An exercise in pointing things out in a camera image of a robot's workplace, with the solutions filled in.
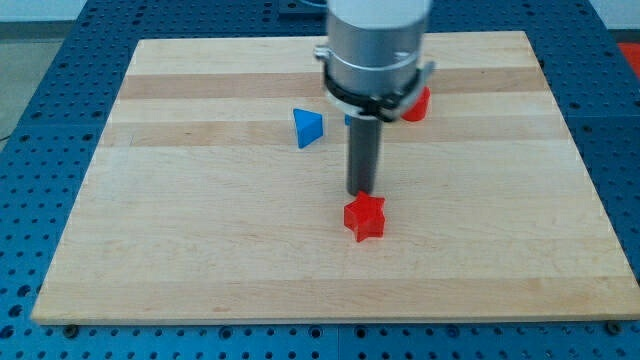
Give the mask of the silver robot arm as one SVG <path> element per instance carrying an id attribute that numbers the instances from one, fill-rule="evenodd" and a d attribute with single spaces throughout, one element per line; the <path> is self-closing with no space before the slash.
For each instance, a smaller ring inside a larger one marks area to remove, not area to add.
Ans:
<path id="1" fill-rule="evenodd" d="M 328 0 L 327 96 L 351 117 L 392 122 L 417 101 L 434 65 L 421 64 L 431 0 Z"/>

